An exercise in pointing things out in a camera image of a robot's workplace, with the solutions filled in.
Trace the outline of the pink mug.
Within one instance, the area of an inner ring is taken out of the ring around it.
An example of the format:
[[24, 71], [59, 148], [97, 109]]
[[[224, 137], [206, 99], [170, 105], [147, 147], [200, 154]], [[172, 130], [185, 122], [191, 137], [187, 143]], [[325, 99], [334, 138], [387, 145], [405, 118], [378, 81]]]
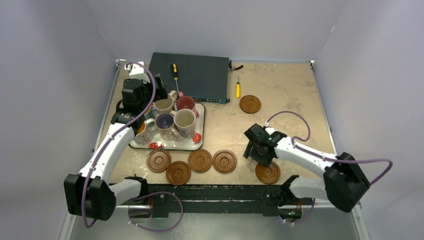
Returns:
[[187, 109], [195, 112], [196, 103], [191, 96], [183, 95], [176, 100], [176, 108], [177, 110]]

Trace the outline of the cream floral mug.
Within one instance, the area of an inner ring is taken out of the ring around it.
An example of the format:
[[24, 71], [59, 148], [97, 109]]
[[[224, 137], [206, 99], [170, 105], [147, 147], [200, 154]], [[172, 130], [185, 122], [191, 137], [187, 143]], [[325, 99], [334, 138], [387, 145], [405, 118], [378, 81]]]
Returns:
[[192, 138], [196, 133], [196, 115], [190, 109], [171, 111], [179, 134], [186, 139]]

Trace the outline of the wooden coaster front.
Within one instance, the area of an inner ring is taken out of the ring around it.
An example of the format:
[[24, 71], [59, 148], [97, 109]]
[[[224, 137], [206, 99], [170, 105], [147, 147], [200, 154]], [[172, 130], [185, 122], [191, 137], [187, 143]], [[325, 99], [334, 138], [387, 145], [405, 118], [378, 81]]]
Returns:
[[186, 184], [191, 178], [191, 168], [183, 161], [172, 162], [166, 169], [166, 179], [174, 186]]

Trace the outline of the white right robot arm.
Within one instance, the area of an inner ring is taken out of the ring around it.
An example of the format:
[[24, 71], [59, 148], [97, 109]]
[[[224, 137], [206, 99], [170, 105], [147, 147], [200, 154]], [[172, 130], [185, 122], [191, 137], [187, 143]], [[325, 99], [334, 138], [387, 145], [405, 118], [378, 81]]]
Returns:
[[269, 167], [273, 159], [283, 159], [314, 173], [316, 178], [292, 175], [281, 185], [280, 206], [308, 198], [329, 201], [349, 213], [369, 190], [371, 183], [352, 155], [334, 155], [294, 142], [286, 134], [268, 126], [252, 125], [244, 132], [248, 139], [243, 153]]

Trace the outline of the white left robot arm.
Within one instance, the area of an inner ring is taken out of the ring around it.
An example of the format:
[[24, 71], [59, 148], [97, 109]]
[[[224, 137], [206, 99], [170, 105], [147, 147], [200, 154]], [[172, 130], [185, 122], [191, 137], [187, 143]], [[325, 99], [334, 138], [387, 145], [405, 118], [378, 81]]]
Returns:
[[117, 162], [145, 121], [140, 113], [146, 113], [153, 102], [168, 96], [161, 77], [156, 75], [154, 79], [155, 84], [137, 78], [124, 80], [122, 99], [116, 104], [103, 142], [78, 174], [68, 174], [64, 180], [70, 214], [106, 221], [116, 206], [126, 201], [138, 205], [148, 201], [147, 180], [142, 177], [129, 176], [120, 183], [109, 183]]

